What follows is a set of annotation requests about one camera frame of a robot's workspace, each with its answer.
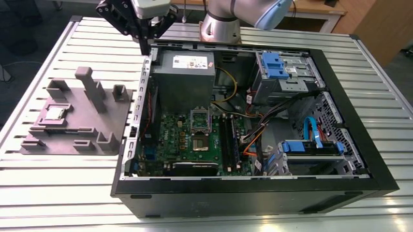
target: black case frame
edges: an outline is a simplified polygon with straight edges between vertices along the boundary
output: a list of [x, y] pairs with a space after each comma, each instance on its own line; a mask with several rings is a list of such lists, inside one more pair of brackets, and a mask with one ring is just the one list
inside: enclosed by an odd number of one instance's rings
[[310, 54], [326, 84], [343, 125], [351, 135], [370, 178], [355, 179], [264, 179], [252, 180], [119, 180], [120, 150], [111, 196], [121, 200], [138, 217], [208, 217], [326, 213], [362, 198], [398, 190], [387, 166], [363, 127], [331, 66], [317, 49], [244, 44], [156, 41], [154, 46], [215, 46], [239, 52], [266, 49], [305, 51]]

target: motherboard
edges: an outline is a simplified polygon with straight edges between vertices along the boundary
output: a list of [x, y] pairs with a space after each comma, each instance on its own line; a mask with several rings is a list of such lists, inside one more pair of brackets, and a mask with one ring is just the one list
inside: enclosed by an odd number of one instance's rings
[[244, 134], [240, 117], [163, 114], [156, 146], [144, 148], [148, 176], [167, 176], [176, 164], [215, 166], [214, 176], [251, 175], [250, 161], [239, 160], [238, 140]]

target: slotted aluminum table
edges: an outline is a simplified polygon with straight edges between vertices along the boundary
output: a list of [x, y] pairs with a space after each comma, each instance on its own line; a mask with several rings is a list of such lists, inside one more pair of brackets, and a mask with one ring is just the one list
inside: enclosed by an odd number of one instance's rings
[[[198, 35], [198, 25], [176, 23], [163, 38], [195, 41]], [[0, 132], [0, 229], [406, 232], [413, 228], [413, 110], [362, 43], [347, 35], [250, 28], [242, 28], [242, 41], [325, 51], [401, 190], [326, 215], [138, 219], [109, 197], [117, 157], [17, 152], [52, 79], [63, 78], [76, 87], [75, 69], [89, 66], [103, 87], [123, 84], [136, 90], [143, 62], [139, 45], [103, 19], [83, 18], [65, 27]]]

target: power supply label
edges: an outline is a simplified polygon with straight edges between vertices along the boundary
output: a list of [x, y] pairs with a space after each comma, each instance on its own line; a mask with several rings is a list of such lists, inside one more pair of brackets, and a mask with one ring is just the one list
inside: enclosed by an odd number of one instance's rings
[[207, 57], [174, 56], [172, 68], [207, 69]]

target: robotic arm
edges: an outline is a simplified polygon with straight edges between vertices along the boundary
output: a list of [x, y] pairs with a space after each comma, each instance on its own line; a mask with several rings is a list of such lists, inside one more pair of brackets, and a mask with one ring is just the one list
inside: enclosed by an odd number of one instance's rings
[[[103, 0], [96, 11], [123, 35], [131, 35], [144, 56], [150, 55], [151, 40], [163, 35], [178, 15], [170, 0]], [[152, 25], [156, 16], [160, 20]]]
[[[204, 41], [236, 43], [239, 20], [255, 28], [273, 29], [281, 22], [293, 0], [210, 0], [200, 36]], [[170, 0], [103, 0], [97, 14], [123, 35], [139, 42], [140, 52], [150, 55], [150, 43], [159, 38], [176, 20], [178, 8]], [[160, 21], [152, 25], [154, 17]]]

